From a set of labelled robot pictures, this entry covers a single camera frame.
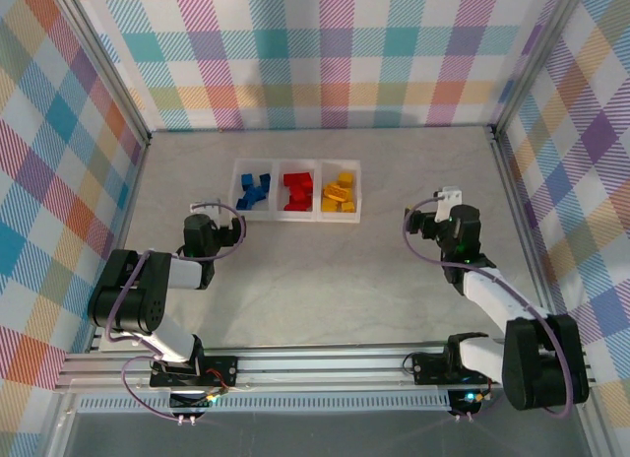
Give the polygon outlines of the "long aluminium mounting rail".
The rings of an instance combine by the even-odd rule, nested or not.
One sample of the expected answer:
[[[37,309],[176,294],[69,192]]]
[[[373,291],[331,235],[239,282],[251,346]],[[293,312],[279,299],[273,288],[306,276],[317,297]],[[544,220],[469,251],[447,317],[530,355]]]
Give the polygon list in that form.
[[[442,354],[440,342],[425,344],[260,347],[207,349],[206,356],[236,356],[236,383],[230,391],[253,393],[410,391],[420,389],[491,389],[492,385],[416,385],[411,356]],[[185,387],[150,386],[151,363],[140,350],[92,350],[69,355],[57,392],[117,392],[123,389],[121,368],[128,359],[128,384],[139,391],[183,392]]]

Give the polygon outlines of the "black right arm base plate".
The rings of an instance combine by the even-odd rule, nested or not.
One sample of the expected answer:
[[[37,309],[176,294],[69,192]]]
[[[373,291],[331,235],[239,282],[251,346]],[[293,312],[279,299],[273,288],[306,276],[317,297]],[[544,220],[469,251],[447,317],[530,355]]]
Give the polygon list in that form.
[[[487,385],[489,378],[465,368],[448,353],[417,353],[411,356],[412,375],[416,385]]]

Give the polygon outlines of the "aluminium side rail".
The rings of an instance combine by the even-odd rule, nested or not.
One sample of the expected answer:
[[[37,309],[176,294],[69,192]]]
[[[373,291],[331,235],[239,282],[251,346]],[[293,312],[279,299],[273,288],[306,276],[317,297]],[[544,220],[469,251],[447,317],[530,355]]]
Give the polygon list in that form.
[[[137,198],[139,195],[142,176],[144,174],[144,170],[147,163],[149,150],[152,145],[152,141],[153,141],[153,135],[149,134],[149,139],[146,142],[145,147],[142,149],[140,153],[139,163],[137,165],[137,168],[133,177],[133,181],[131,183],[131,189],[129,191],[129,195],[124,205],[123,218],[120,225],[120,231],[114,237],[109,253],[111,253],[114,249],[122,249],[126,244],[126,241],[129,235],[129,229],[130,229],[131,222],[133,219],[133,214],[134,214]],[[93,349],[93,341],[95,339],[95,336],[96,336],[96,327],[92,323],[89,323],[86,339],[81,347],[82,352],[89,353]]]
[[[486,129],[489,136],[489,146],[506,193],[529,276],[533,281],[536,298],[542,306],[552,313],[565,313],[566,308],[554,299],[550,282],[545,275],[542,257],[537,250],[535,236],[530,226],[530,219],[526,213],[516,176],[510,167],[507,136],[498,131],[493,124],[489,124]]]

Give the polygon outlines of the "aluminium frame post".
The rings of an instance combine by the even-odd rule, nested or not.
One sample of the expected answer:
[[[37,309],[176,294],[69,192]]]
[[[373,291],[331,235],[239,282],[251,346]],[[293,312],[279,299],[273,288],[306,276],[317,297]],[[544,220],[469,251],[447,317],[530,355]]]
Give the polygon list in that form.
[[[151,144],[152,133],[118,74],[80,0],[54,1],[69,21],[69,25],[78,38],[80,46],[88,55],[97,74],[102,77],[104,85],[107,87],[112,99],[119,106],[132,132],[143,142],[145,147],[148,147]]]
[[[525,53],[520,58],[518,72],[511,76],[504,89],[496,121],[488,125],[494,140],[499,141],[506,134],[580,1],[553,0],[544,6],[540,14],[541,22],[535,25],[524,47]]]

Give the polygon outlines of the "white plastic bin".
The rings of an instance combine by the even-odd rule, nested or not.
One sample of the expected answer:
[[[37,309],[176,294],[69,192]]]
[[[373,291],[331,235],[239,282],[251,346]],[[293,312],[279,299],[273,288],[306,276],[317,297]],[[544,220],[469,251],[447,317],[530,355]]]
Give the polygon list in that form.
[[[324,209],[324,190],[331,183],[339,183],[343,175],[351,176],[349,187],[349,201],[353,203],[353,212],[344,212],[342,202],[339,203],[336,212]],[[362,209],[362,179],[359,160],[320,160],[318,172],[320,188],[316,205],[317,220],[323,223],[358,224],[361,220]]]
[[[275,220],[279,222],[316,222],[317,213],[315,209],[320,188],[320,181],[318,180],[320,163],[315,159],[278,159],[276,162],[279,166],[279,181]],[[285,173],[306,171],[311,173],[313,180],[313,192],[311,196],[307,195],[306,202],[309,205],[309,209],[305,212],[285,211],[284,206],[289,203],[289,189],[292,186],[284,186],[283,175]]]
[[[277,213],[279,166],[273,159],[238,158],[234,161],[228,199],[232,207],[236,207],[237,200],[245,196],[246,191],[241,186],[241,175],[251,173],[254,186],[262,186],[259,176],[263,173],[271,175],[271,184],[267,195],[267,202],[262,209],[239,211],[248,222],[273,221]]]

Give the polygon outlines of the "colourful plaid backdrop cloth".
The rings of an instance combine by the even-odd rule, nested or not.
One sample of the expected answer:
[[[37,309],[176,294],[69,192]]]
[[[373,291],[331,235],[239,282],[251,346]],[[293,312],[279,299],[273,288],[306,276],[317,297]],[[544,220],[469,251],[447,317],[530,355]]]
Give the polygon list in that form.
[[[506,154],[554,306],[577,322],[604,435],[630,457],[630,0],[549,0]]]
[[[558,0],[79,0],[155,130],[493,121]]]
[[[0,457],[34,457],[142,142],[55,0],[0,0]]]

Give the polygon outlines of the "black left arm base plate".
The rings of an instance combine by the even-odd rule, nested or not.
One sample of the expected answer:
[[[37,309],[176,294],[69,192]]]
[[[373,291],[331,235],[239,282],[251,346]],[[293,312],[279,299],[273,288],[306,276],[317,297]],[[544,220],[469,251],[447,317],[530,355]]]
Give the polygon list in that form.
[[[158,387],[232,387],[236,383],[236,356],[203,356],[189,362],[151,364],[150,386]]]

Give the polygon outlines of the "circuit board with green light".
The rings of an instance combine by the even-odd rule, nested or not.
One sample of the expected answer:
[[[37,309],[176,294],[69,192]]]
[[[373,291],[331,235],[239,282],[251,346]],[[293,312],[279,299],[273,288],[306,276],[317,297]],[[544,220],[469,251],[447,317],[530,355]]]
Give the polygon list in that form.
[[[448,392],[450,410],[455,417],[474,415],[481,411],[485,404],[493,398],[492,392],[480,389],[475,390],[450,390]]]
[[[208,408],[220,396],[219,392],[170,393],[168,406],[171,410]]]

